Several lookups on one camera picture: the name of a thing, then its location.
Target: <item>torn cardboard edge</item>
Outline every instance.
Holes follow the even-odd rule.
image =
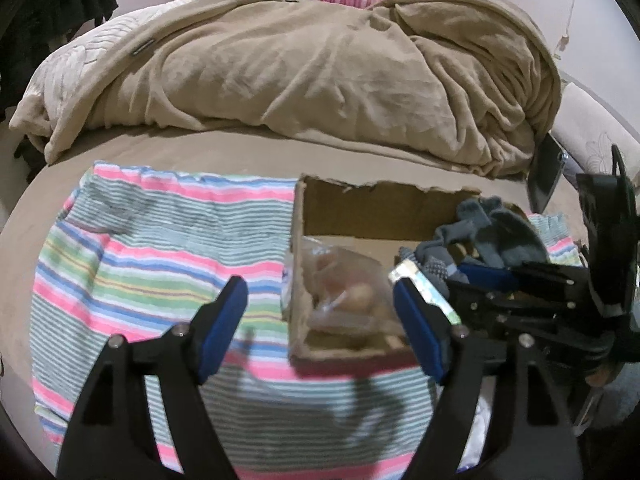
[[[290,358],[323,361],[370,358],[410,351],[398,346],[398,338],[377,334],[363,337],[334,335],[310,330],[313,299],[302,275],[302,238],[340,244],[380,261],[388,271],[396,264],[401,245],[416,246],[433,238],[436,228],[457,221],[456,207],[481,191],[464,187],[457,191],[440,187],[379,181],[355,186],[336,180],[303,175],[296,184],[291,224],[293,254],[289,316]],[[516,205],[505,206],[526,219]]]

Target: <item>crumpled duvet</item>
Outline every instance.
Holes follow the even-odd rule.
[[[10,128],[48,163],[84,128],[241,121],[498,176],[528,166],[560,104],[540,31],[504,0],[184,0],[131,16],[33,75]]]

